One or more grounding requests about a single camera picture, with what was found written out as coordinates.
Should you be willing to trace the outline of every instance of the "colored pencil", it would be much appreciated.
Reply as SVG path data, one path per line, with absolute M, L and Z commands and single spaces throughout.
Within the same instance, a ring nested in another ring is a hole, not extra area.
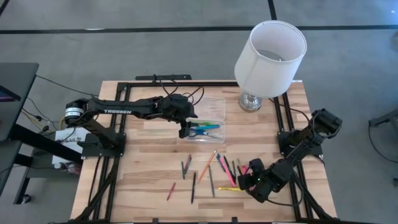
M 170 199 L 170 196 L 172 195 L 172 193 L 173 193 L 173 191 L 174 191 L 174 187 L 175 187 L 175 182 L 174 182 L 174 184 L 173 184 L 173 186 L 172 186 L 172 189 L 171 189 L 170 192 L 169 192 L 169 196 L 167 196 L 167 200 L 166 200 L 166 201 L 168 201 L 168 200 Z
M 209 161 L 207 161 L 206 167 L 203 169 L 203 172 L 200 174 L 198 184 L 200 183 L 201 179 L 203 178 L 203 175 L 205 175 L 205 172 L 207 170 L 207 167 L 210 165 L 211 160 L 214 158 L 214 155 L 216 154 L 217 150 L 214 150 L 213 154 L 210 156 Z

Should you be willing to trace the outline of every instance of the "table lamp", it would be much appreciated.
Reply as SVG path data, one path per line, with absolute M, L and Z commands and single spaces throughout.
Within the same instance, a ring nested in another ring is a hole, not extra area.
M 242 109 L 256 111 L 263 98 L 286 92 L 306 51 L 304 35 L 291 24 L 265 21 L 254 27 L 235 65 Z

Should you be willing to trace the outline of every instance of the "black robotic arm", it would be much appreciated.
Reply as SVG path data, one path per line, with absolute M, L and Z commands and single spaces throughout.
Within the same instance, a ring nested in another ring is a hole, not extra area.
M 67 104 L 65 123 L 71 127 L 83 127 L 87 134 L 82 156 L 118 156 L 124 151 L 126 135 L 116 133 L 113 128 L 105 128 L 94 120 L 98 114 L 131 114 L 140 119 L 155 118 L 173 121 L 181 125 L 179 138 L 189 135 L 190 122 L 187 118 L 197 118 L 192 103 L 186 96 L 172 94 L 140 99 L 134 102 L 99 100 L 97 98 L 79 99 Z

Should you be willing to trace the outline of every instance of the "red pencil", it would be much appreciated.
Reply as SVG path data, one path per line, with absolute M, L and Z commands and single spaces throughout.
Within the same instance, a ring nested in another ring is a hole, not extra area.
M 172 193 L 173 193 L 174 187 L 175 187 L 175 182 L 174 182 L 174 184 L 173 184 L 172 189 L 171 189 L 170 192 L 169 192 L 169 196 L 167 196 L 167 200 L 166 200 L 166 201 L 168 201 L 168 200 L 170 199 L 170 196 L 171 196 Z

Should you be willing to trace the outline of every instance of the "marker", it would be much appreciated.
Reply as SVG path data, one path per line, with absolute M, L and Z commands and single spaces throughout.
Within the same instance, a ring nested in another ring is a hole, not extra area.
M 237 187 L 219 187 L 218 190 L 232 190 L 232 191 L 243 191 Z

